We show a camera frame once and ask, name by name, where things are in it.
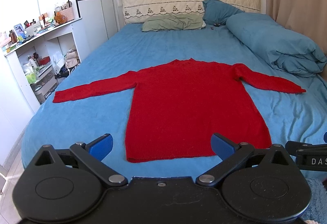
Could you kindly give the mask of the red knit sweater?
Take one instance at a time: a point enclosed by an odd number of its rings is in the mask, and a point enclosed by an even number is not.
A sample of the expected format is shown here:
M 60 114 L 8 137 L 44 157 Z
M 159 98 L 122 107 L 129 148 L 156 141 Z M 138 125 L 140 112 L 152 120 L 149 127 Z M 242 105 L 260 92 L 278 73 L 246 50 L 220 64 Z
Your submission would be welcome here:
M 302 94 L 304 89 L 281 77 L 193 59 L 129 71 L 120 76 L 57 91 L 62 103 L 132 89 L 125 132 L 127 161 L 212 156 L 211 136 L 219 133 L 234 143 L 270 147 L 269 129 L 244 85 Z

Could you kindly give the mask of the light blue fluffy rug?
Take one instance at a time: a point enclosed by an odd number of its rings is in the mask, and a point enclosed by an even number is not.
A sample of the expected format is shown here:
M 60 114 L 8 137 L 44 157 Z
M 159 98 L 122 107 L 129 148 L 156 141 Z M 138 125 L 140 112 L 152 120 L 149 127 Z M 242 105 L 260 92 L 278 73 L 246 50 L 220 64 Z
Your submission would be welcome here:
M 307 178 L 307 182 L 311 189 L 311 202 L 302 218 L 305 221 L 311 220 L 317 223 L 326 223 L 326 188 L 322 182 L 317 179 Z

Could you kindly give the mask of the beige bag under desk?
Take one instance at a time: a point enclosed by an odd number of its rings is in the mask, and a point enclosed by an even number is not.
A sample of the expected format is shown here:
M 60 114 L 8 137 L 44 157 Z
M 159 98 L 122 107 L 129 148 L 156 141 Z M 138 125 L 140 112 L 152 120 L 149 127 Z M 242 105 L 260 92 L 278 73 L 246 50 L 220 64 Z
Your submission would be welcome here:
M 70 49 L 65 55 L 65 67 L 71 69 L 80 64 L 78 52 L 75 48 Z

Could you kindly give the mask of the white shelf desk unit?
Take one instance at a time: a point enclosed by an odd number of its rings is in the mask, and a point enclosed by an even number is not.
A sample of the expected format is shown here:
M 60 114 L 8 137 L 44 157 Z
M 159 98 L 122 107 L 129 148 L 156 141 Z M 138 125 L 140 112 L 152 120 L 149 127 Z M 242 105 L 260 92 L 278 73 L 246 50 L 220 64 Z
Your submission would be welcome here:
M 26 78 L 24 65 L 29 63 L 31 59 L 34 60 L 35 65 L 40 65 L 41 60 L 48 57 L 49 60 L 42 69 L 34 70 L 34 72 L 39 73 L 39 76 L 42 76 L 49 71 L 55 71 L 56 66 L 62 67 L 64 56 L 73 48 L 76 49 L 78 59 L 81 62 L 90 54 L 82 18 L 37 33 L 29 41 L 4 54 L 32 113 L 37 112 L 40 102 Z

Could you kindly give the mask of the red box on shelf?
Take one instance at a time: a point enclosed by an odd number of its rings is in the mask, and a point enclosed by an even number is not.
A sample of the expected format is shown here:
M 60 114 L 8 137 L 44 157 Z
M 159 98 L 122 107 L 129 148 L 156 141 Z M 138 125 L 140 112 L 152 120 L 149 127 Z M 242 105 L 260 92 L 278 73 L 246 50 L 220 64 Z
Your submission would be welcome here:
M 46 65 L 50 62 L 50 57 L 46 56 L 44 58 L 39 59 L 39 65 Z

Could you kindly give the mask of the folded blue duvet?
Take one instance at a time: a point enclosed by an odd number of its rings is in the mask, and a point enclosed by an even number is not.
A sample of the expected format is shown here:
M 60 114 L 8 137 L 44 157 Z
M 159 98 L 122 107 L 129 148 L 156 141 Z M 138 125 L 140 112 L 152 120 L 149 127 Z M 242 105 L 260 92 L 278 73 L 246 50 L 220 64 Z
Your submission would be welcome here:
M 274 69 L 313 77 L 326 66 L 326 56 L 312 39 L 284 28 L 268 15 L 239 13 L 229 17 L 226 26 Z

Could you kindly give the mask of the orange plush bear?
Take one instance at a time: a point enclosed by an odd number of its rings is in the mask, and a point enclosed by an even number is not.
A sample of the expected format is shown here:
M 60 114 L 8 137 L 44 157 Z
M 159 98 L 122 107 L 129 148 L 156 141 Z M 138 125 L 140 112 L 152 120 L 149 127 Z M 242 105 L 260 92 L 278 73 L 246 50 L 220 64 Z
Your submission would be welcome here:
M 54 20 L 58 25 L 65 24 L 68 21 L 67 17 L 60 11 L 55 13 Z

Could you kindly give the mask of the green pillow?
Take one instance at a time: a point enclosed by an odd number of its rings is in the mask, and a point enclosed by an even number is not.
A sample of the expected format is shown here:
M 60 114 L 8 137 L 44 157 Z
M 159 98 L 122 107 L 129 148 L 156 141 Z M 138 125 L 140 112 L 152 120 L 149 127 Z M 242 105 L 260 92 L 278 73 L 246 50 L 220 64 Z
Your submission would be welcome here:
M 200 30 L 206 27 L 205 21 L 197 14 L 167 14 L 149 17 L 142 25 L 143 32 L 166 30 Z

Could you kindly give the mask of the dark blue pillow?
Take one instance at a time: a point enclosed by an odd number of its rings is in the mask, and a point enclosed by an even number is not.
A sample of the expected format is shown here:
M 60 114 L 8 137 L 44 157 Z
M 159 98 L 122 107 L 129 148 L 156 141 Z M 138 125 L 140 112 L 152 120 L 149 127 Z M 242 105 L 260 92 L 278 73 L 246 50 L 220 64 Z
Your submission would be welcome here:
M 207 25 L 225 25 L 230 16 L 243 13 L 242 10 L 220 0 L 204 0 L 203 20 Z

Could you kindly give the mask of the pink woven basket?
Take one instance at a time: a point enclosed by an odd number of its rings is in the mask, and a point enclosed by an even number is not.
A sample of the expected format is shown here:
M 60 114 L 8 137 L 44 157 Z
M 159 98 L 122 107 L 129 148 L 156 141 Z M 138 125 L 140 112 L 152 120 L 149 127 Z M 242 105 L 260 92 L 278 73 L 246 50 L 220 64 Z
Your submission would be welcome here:
M 74 20 L 74 12 L 72 7 L 61 10 L 60 13 L 66 17 L 67 21 Z

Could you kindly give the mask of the white grey wardrobe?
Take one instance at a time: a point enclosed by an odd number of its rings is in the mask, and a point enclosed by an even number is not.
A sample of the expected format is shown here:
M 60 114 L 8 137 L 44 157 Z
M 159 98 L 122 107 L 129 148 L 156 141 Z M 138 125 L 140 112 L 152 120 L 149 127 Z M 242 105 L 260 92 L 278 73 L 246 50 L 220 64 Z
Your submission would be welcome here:
M 82 19 L 74 33 L 76 49 L 82 60 L 118 32 L 114 0 L 76 0 Z

